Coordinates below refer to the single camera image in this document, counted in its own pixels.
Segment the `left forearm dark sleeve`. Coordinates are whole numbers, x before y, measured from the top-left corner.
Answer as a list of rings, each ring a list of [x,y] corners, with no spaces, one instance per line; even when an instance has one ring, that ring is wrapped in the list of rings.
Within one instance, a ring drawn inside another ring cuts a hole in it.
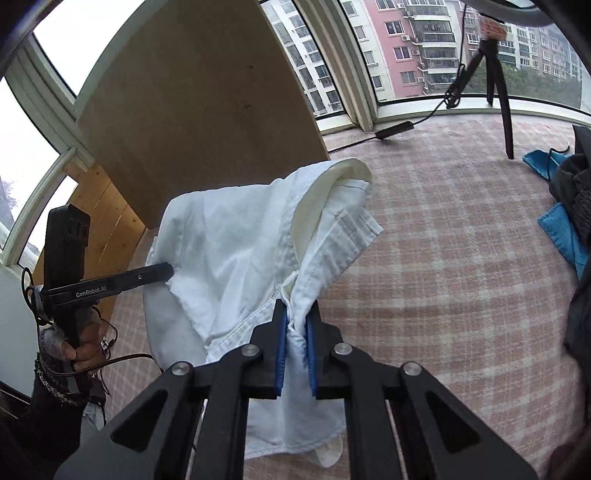
[[[58,362],[39,354],[29,408],[14,419],[1,416],[1,477],[52,479],[79,448],[81,423],[88,398],[69,394],[67,380],[45,369]]]

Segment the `left gloved hand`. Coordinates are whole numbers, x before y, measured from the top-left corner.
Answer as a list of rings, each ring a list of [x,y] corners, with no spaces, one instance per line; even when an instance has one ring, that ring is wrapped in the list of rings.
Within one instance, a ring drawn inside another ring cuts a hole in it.
[[[76,371],[101,363],[102,321],[92,308],[67,311],[66,329],[46,326],[38,335],[43,360],[70,365]]]

